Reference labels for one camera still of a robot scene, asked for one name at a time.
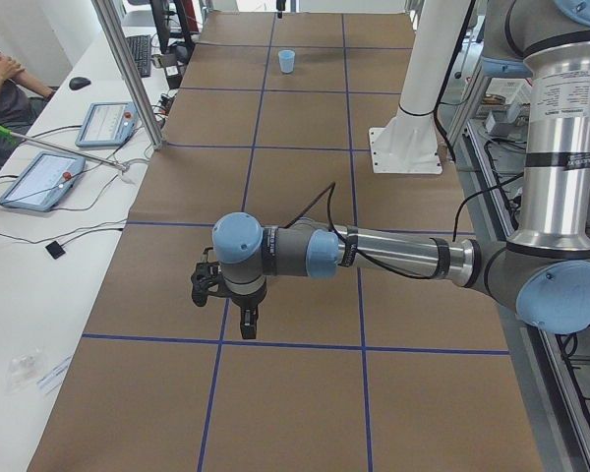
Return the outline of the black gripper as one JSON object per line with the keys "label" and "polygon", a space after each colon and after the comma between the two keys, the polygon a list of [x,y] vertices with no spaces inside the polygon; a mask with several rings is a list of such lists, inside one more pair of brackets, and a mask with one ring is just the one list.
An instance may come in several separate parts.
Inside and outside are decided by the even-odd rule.
{"label": "black gripper", "polygon": [[265,297],[265,287],[261,287],[253,293],[233,293],[230,296],[231,301],[241,309],[240,332],[245,340],[257,338],[257,308]]}

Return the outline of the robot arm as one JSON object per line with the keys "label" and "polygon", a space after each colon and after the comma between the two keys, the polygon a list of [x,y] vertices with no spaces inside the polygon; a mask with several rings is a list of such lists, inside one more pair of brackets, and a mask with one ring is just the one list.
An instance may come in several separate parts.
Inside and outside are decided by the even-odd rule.
{"label": "robot arm", "polygon": [[503,242],[401,237],[297,219],[261,226],[235,212],[212,230],[214,262],[192,277],[192,297],[230,299],[244,338],[257,334],[271,276],[323,278],[372,266],[412,279],[448,279],[482,292],[538,329],[590,325],[590,1],[492,1],[485,63],[522,62],[532,75],[517,229]]}

